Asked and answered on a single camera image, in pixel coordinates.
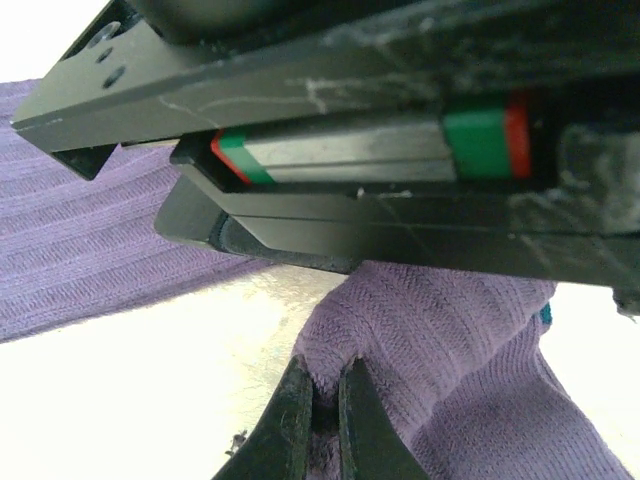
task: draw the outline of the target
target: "purple fabric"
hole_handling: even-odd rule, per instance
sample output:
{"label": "purple fabric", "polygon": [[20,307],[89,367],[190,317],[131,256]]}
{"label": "purple fabric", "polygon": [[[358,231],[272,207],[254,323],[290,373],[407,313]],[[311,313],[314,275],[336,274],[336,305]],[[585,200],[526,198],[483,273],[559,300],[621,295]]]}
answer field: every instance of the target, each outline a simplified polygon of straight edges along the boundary
{"label": "purple fabric", "polygon": [[0,342],[265,265],[153,231],[178,177],[168,150],[117,150],[89,183],[15,135],[9,120],[35,84],[0,84]]}
{"label": "purple fabric", "polygon": [[[630,479],[538,349],[550,282],[366,263],[314,310],[302,354],[323,402],[361,355],[432,480]],[[337,479],[312,439],[310,478]]]}

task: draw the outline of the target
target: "scratched black surface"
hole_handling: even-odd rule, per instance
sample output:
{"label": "scratched black surface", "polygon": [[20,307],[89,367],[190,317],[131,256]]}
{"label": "scratched black surface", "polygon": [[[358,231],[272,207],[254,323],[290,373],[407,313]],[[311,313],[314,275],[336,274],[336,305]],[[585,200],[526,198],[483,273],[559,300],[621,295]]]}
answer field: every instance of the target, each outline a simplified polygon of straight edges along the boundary
{"label": "scratched black surface", "polygon": [[[323,18],[344,10],[340,3],[323,4]],[[635,2],[398,3],[320,32],[308,19],[306,34],[299,28],[297,37],[265,40],[264,48],[170,45],[139,22],[108,41],[107,62],[96,64],[105,44],[58,63],[18,110],[14,127],[51,152],[560,85],[640,67]],[[370,13],[359,8],[351,5],[351,15]],[[124,75],[103,89],[121,65]]]}

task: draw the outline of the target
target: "screw hole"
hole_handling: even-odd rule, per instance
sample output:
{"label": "screw hole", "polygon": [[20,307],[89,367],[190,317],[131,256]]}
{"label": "screw hole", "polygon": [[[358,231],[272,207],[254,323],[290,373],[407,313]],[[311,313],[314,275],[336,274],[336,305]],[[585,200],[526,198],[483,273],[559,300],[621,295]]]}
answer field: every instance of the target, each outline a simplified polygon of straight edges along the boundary
{"label": "screw hole", "polygon": [[120,30],[120,22],[107,23],[87,42],[87,48],[93,48],[103,40],[113,38]]}
{"label": "screw hole", "polygon": [[124,65],[122,65],[121,67],[118,67],[116,70],[114,70],[114,72],[109,75],[107,77],[107,79],[104,81],[104,83],[102,84],[102,88],[109,88],[110,86],[112,86],[114,83],[116,83],[118,81],[118,79],[124,75]]}
{"label": "screw hole", "polygon": [[100,56],[96,59],[96,63],[102,63],[102,62],[104,62],[104,61],[107,59],[107,57],[108,57],[109,55],[111,55],[111,52],[113,52],[113,47],[109,47],[109,48],[107,48],[107,49],[106,49],[104,52],[102,52],[102,53],[100,54]]}

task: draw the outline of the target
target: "white background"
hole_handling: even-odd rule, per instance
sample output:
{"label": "white background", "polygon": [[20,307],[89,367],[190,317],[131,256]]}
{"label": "white background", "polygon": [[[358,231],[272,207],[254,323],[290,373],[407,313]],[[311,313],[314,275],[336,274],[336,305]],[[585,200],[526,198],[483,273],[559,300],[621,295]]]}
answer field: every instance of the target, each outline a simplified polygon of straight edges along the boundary
{"label": "white background", "polygon": [[[104,2],[5,2],[0,81],[43,76]],[[279,267],[0,345],[0,479],[205,480],[260,415],[311,308],[341,277]],[[545,356],[640,478],[640,327],[562,285]]]}

